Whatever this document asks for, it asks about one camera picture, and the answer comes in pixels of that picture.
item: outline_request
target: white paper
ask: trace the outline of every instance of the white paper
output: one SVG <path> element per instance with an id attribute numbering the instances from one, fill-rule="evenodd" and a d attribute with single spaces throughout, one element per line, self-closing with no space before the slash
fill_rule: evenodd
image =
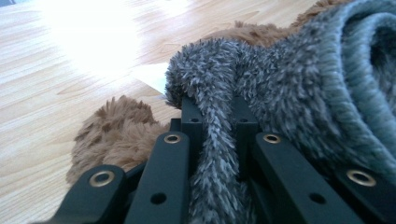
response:
<path id="1" fill-rule="evenodd" d="M 132 77 L 148 84 L 151 88 L 165 94 L 165 72 L 168 63 L 155 63 L 139 65 L 132 69 Z"/>

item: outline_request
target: gray scarf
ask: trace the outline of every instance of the gray scarf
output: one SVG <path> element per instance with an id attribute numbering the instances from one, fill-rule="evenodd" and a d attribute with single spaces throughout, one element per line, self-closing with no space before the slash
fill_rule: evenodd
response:
<path id="1" fill-rule="evenodd" d="M 396 183 L 396 2 L 362 0 L 321 13 L 271 48 L 210 40 L 170 61 L 166 96 L 190 96 L 205 142 L 191 179 L 191 223 L 253 222 L 236 180 L 235 94 L 265 131 L 281 133 L 317 166 L 367 167 Z"/>

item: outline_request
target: wooden floor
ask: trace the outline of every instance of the wooden floor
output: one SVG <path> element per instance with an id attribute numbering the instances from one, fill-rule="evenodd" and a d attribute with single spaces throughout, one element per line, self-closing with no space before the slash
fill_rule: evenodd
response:
<path id="1" fill-rule="evenodd" d="M 0 7 L 0 223 L 50 218 L 81 123 L 123 94 L 179 111 L 133 78 L 234 21 L 288 26 L 316 0 L 36 0 Z"/>

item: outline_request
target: stuffed animal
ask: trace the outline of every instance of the stuffed animal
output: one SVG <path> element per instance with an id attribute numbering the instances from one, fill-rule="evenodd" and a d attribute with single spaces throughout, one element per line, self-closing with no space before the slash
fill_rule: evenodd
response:
<path id="1" fill-rule="evenodd" d="M 299 15 L 288 28 L 237 21 L 233 29 L 215 32 L 202 40 L 237 39 L 249 45 L 269 47 L 277 40 L 296 33 L 320 12 L 349 1 L 320 0 Z M 101 164 L 118 165 L 125 171 L 134 168 L 149 158 L 157 136 L 168 129 L 169 125 L 161 125 L 154 119 L 149 105 L 126 96 L 117 101 L 113 98 L 85 120 L 78 131 L 67 182 L 74 184 L 84 172 Z"/>

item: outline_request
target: gray knit fabric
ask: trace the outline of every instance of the gray knit fabric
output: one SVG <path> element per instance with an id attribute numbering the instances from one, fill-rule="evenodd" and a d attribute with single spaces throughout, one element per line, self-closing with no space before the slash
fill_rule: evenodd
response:
<path id="1" fill-rule="evenodd" d="M 254 222 L 236 180 L 233 110 L 243 96 L 265 131 L 281 133 L 325 171 L 365 166 L 396 183 L 396 2 L 362 0 L 316 16 L 271 48 L 229 40 L 184 47 L 166 96 L 190 96 L 205 142 L 191 179 L 191 223 Z"/>

